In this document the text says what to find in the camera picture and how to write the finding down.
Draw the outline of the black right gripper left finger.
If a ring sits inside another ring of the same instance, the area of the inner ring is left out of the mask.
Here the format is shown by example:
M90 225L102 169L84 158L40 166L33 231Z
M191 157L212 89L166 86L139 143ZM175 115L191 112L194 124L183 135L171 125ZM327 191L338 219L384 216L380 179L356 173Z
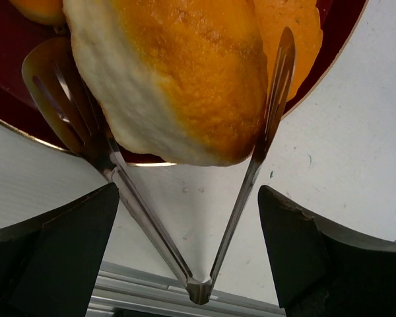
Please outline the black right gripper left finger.
M107 184L0 229L0 316L85 316L119 203Z

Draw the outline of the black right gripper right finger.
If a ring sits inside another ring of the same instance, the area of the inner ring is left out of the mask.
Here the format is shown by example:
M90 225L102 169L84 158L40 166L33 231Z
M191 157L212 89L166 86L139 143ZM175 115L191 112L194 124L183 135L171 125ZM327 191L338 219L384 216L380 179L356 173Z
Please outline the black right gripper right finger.
M269 186L258 205L287 316L396 316L396 242L317 215Z

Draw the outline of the metal serving tongs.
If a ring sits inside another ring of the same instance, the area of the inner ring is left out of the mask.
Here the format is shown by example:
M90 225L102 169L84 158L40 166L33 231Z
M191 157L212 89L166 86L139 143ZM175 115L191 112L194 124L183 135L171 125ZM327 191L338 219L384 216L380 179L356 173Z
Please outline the metal serving tongs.
M239 194L218 247L207 281L194 278L181 252L130 179L126 163L97 101L76 68L71 42L55 37L36 46L22 62L22 78L39 111L72 152L88 161L119 189L121 202L185 287L190 300L207 304L228 247L284 112L295 68L294 35L285 28L280 37L263 127L259 132Z

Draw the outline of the large round orange bun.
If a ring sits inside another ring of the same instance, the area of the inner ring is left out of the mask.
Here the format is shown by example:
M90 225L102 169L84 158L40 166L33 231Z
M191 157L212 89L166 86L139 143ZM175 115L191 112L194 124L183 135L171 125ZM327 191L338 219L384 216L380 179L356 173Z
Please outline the large round orange bun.
M198 166L250 155L268 86L251 1L64 1L63 12L123 148Z

